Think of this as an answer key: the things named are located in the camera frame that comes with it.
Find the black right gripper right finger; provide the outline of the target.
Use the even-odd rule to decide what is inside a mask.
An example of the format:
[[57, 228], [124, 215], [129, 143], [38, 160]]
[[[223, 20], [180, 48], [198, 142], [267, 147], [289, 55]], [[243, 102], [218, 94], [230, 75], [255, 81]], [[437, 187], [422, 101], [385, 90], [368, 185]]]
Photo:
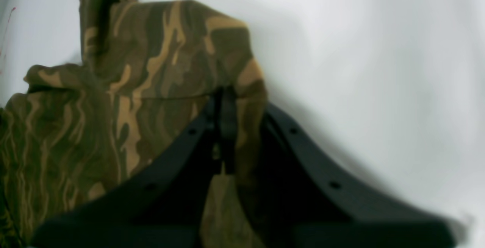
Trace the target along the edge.
[[237, 192], [269, 248], [454, 248], [442, 217], [359, 181], [288, 114], [237, 103]]

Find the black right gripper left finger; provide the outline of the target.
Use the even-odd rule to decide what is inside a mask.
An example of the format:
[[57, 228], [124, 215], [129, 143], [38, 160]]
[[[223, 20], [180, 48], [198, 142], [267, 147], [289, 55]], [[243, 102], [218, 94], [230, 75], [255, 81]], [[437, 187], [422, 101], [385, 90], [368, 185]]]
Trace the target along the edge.
[[142, 172], [41, 225], [35, 248], [199, 248], [213, 175], [234, 172], [235, 92], [218, 90], [201, 115]]

